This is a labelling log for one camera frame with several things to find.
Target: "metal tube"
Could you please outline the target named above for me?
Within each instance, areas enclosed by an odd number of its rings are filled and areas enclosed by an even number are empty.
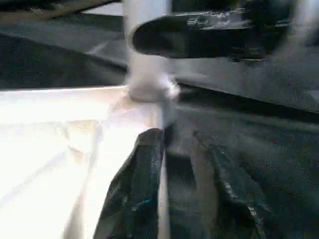
[[[168,0],[124,0],[123,3],[129,59],[127,84],[131,98],[143,102],[174,98],[178,88],[169,74],[169,60],[140,54],[130,44],[137,26],[168,13]]]

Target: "machine part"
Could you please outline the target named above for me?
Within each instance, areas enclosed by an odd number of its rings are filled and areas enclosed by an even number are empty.
[[[158,238],[160,172],[163,132],[141,133],[131,156],[114,177],[95,233],[95,239]]]
[[[141,24],[166,15],[167,0],[125,0],[126,39],[128,41],[129,73],[127,84],[132,99],[143,102],[172,100],[178,96],[178,86],[169,73],[169,60],[158,56],[146,56],[132,48],[131,33]]]
[[[290,26],[294,1],[280,6],[276,1],[243,1],[231,10],[164,16],[140,26],[133,45],[143,54],[170,58],[260,61],[278,48]]]

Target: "dark surface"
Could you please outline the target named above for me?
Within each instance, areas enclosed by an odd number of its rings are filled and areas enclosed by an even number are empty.
[[[231,234],[226,234],[229,231],[238,235],[255,230],[249,213],[245,210],[238,213],[237,207],[241,208],[242,202],[252,203],[261,210],[258,214],[264,217],[267,238],[294,239],[300,235],[305,235],[301,238],[317,238],[317,115],[199,88],[182,89],[184,93],[176,106],[178,118],[168,155],[172,158],[190,155],[190,150],[197,150],[194,142],[199,141],[211,155],[207,160],[215,170],[228,175],[226,178],[225,175],[217,176],[212,182],[219,187],[229,183],[238,196],[236,200],[242,200],[234,202],[235,206],[223,206],[225,202],[231,202],[230,198],[219,199],[221,208],[229,208],[230,212],[223,211],[226,220],[218,238],[232,238]],[[223,153],[216,155],[216,150]],[[184,157],[183,164],[187,159],[196,161],[196,156],[194,159]],[[195,217],[192,210],[188,213]],[[246,218],[247,223],[231,223],[236,217],[240,221]],[[184,225],[189,228],[191,224],[184,222]]]

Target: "white metal pipe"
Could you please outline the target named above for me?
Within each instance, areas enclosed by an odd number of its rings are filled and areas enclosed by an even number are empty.
[[[126,39],[137,26],[169,11],[168,0],[124,0]],[[128,44],[129,73],[127,83],[132,99],[158,102],[177,95],[178,89],[169,74],[169,60],[159,56],[143,55]]]

